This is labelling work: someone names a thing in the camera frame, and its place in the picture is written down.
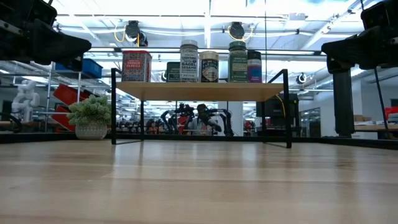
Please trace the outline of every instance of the tin can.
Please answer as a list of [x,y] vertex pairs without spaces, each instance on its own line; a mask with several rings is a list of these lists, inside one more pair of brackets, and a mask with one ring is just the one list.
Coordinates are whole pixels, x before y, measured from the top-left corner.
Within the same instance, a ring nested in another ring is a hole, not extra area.
[[150,82],[152,56],[145,50],[123,52],[122,82]]
[[205,51],[199,54],[200,59],[200,81],[218,82],[218,53]]

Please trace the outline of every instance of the potted plant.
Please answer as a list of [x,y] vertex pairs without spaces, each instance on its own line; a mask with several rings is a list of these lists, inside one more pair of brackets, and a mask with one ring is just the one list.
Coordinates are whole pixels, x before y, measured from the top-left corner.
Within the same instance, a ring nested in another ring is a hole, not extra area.
[[111,105],[106,96],[90,95],[84,101],[70,105],[69,110],[69,124],[76,126],[78,139],[99,140],[106,136],[111,123]]

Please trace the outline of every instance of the yellow cable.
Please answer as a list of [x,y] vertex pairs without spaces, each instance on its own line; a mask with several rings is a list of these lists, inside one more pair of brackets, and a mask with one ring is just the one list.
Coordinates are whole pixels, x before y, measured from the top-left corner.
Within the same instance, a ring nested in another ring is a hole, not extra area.
[[230,37],[232,37],[232,39],[234,39],[234,40],[240,40],[240,41],[246,41],[248,38],[250,38],[250,37],[252,37],[252,35],[253,35],[253,27],[251,28],[251,31],[250,31],[250,35],[249,35],[249,37],[247,37],[247,38],[245,38],[245,39],[237,39],[237,38],[235,38],[235,37],[233,37],[232,35],[231,35],[231,33],[230,33],[230,30],[231,29],[231,26],[229,26],[228,27],[228,34],[229,34],[229,36]]
[[284,110],[284,118],[286,118],[286,112],[285,112],[285,105],[284,105],[284,102],[282,101],[282,99],[278,96],[278,95],[275,95],[276,97],[278,97],[278,99],[280,100],[280,103],[282,103],[282,108],[283,108],[283,110]]
[[122,42],[124,41],[124,36],[126,35],[126,26],[124,26],[124,30],[123,30],[123,39],[122,39],[122,40],[119,40],[118,37],[117,37],[117,35],[116,35],[116,29],[117,29],[117,28],[118,28],[117,26],[114,27],[114,32],[113,32],[114,38],[115,38],[118,42],[122,43]]

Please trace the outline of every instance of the green plant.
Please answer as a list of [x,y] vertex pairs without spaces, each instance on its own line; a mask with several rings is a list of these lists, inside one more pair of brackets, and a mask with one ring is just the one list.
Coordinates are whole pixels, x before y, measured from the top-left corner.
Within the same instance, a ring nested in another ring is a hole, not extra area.
[[108,104],[106,96],[95,97],[94,95],[90,95],[84,101],[70,105],[69,109],[71,111],[68,114],[70,125],[111,123],[111,105]]

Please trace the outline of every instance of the white robot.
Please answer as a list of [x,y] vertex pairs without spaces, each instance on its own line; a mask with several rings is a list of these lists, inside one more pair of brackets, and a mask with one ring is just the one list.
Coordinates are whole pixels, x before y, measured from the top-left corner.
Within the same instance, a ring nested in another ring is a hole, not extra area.
[[18,94],[12,101],[12,113],[17,118],[22,118],[23,122],[32,120],[33,108],[38,107],[40,103],[40,96],[35,93],[35,81],[24,80],[22,85],[18,86]]

